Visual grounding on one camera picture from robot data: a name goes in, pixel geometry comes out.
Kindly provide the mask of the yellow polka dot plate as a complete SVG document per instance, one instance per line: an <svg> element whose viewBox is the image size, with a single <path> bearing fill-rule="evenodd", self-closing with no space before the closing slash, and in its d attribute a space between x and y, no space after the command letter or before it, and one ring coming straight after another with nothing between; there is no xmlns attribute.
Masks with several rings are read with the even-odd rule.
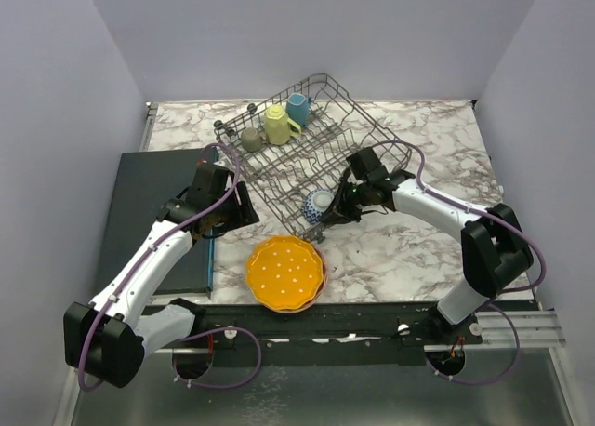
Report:
<svg viewBox="0 0 595 426"><path fill-rule="evenodd" d="M245 282L267 308L298 311L313 302L324 286L322 254L293 235L277 235L258 244L245 263Z"/></svg>

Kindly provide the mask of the grey ceramic mug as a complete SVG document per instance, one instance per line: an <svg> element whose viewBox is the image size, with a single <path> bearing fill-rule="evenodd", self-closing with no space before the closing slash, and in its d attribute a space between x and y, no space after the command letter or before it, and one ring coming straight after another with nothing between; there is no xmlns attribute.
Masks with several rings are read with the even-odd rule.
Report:
<svg viewBox="0 0 595 426"><path fill-rule="evenodd" d="M253 127L245 128L240 135L240 142L245 151L254 153L262 149L263 139Z"/></svg>

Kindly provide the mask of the red blue patterned bowl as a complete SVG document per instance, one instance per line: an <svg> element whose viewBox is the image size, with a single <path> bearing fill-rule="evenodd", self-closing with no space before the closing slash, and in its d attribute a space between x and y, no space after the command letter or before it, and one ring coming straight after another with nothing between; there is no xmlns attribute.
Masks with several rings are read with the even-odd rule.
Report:
<svg viewBox="0 0 595 426"><path fill-rule="evenodd" d="M317 224L333 199L334 195L329 190L318 189L311 191L303 201L302 215L310 225Z"/></svg>

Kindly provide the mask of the grey wire dish rack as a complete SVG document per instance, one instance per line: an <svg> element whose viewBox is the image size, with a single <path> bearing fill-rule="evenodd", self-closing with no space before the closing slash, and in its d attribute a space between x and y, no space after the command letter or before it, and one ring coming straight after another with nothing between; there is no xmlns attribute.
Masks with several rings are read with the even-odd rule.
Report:
<svg viewBox="0 0 595 426"><path fill-rule="evenodd" d="M286 105L299 93L311 100L307 126L302 135L282 146L265 143L250 153L241 146L247 128L264 132L265 111L273 104ZM350 93L327 73L317 73L258 103L240 114L214 123L217 141L233 147L241 158L244 180L282 225L293 235L318 243L325 227L310 224L302 208L306 196L318 189L335 192L347 157L365 147L374 147L389 172L407 168L412 152L390 145L397 135L382 126Z"/></svg>

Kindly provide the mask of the light green ceramic mug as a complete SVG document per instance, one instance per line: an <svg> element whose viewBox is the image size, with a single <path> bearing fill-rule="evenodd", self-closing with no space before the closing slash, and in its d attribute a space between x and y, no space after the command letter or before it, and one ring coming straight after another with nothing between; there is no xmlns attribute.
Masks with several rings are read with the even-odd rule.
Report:
<svg viewBox="0 0 595 426"><path fill-rule="evenodd" d="M274 104L266 109L264 130L267 141L272 145L284 145L302 134L301 125L291 119L280 104Z"/></svg>

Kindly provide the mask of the blue ceramic mug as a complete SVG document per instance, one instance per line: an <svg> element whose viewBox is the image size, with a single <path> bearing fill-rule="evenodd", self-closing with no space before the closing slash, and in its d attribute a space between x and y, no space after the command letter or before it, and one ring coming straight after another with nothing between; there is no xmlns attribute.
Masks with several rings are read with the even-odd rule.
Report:
<svg viewBox="0 0 595 426"><path fill-rule="evenodd" d="M307 126L310 114L311 97L301 93L292 93L286 102L285 110L289 117L298 123L302 128Z"/></svg>

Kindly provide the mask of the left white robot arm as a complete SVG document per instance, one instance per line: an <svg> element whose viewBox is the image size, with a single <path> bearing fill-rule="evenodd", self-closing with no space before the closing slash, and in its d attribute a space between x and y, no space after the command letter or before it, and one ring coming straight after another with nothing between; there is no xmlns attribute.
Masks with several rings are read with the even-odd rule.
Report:
<svg viewBox="0 0 595 426"><path fill-rule="evenodd" d="M192 184L162 206L151 230L121 272L87 304L63 316L65 361L79 375L117 388L138 373L143 360L178 341L204 339L205 308L182 298L149 316L142 313L172 268L201 239L258 222L243 181L224 166L201 163Z"/></svg>

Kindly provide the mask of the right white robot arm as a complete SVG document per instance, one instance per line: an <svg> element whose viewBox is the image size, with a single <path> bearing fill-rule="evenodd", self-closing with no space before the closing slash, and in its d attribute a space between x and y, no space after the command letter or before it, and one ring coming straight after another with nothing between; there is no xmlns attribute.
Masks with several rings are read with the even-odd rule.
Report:
<svg viewBox="0 0 595 426"><path fill-rule="evenodd" d="M461 246L463 277L430 311L427 325L434 341L446 344L458 337L463 321L533 265L527 237L509 206L470 204L433 190L406 170L389 172L371 147L347 161L322 224L358 222L365 206L382 206L427 222Z"/></svg>

